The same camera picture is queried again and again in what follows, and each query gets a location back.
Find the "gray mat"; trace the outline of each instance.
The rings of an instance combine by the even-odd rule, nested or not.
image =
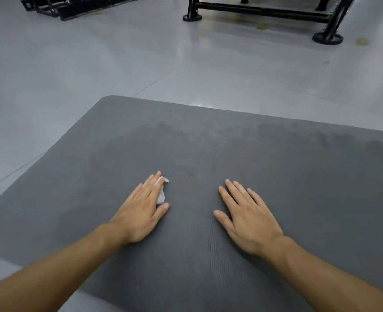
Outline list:
[[[0,197],[0,257],[26,265],[106,222],[158,169],[171,209],[83,286],[129,312],[305,311],[212,211],[239,180],[285,234],[383,289],[383,132],[108,96]]]

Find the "person's left hand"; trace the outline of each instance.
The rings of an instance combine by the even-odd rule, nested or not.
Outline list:
[[[161,172],[150,175],[144,184],[139,184],[124,204],[109,221],[121,244],[134,243],[144,239],[167,212],[169,204],[156,208],[158,195],[164,185],[164,178],[154,186]]]

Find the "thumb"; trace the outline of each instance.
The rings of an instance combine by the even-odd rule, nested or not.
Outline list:
[[[230,235],[231,232],[233,232],[233,230],[235,229],[235,227],[233,226],[233,222],[229,219],[229,217],[223,211],[220,210],[213,211],[213,215]]]
[[[158,221],[163,217],[163,215],[165,215],[169,207],[170,205],[168,203],[163,203],[155,210],[151,217],[154,226],[156,226]]]

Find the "black metal frame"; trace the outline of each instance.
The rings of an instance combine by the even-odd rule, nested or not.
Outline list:
[[[134,0],[21,0],[26,11],[58,17],[62,21]]]
[[[315,33],[313,36],[313,41],[319,44],[337,45],[343,41],[343,36],[340,36],[336,32],[353,1],[354,0],[340,0],[333,13],[324,14],[316,12],[271,9],[255,6],[249,7],[245,5],[222,4],[212,2],[200,2],[200,0],[189,0],[189,9],[187,14],[183,16],[183,20],[199,21],[201,20],[201,15],[198,13],[198,10],[206,9],[214,11],[225,11],[233,13],[271,16],[280,17],[284,19],[296,19],[300,21],[325,23],[327,24],[327,26],[325,27],[324,31],[320,33]],[[327,8],[328,2],[329,0],[320,0],[320,4],[316,8],[316,11],[325,10]],[[248,0],[241,0],[241,3],[246,4],[248,3]]]

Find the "bare skin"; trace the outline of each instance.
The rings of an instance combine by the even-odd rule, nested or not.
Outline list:
[[[144,239],[167,212],[156,208],[161,172],[139,184],[107,224],[0,282],[0,312],[58,311],[118,248]],[[214,215],[244,251],[269,262],[318,312],[383,311],[383,292],[323,262],[284,236],[261,197],[226,180],[219,193],[232,215]]]
[[[383,292],[345,273],[284,236],[262,198],[238,182],[225,181],[219,193],[232,220],[220,210],[214,215],[244,251],[270,263],[317,312],[383,311]]]

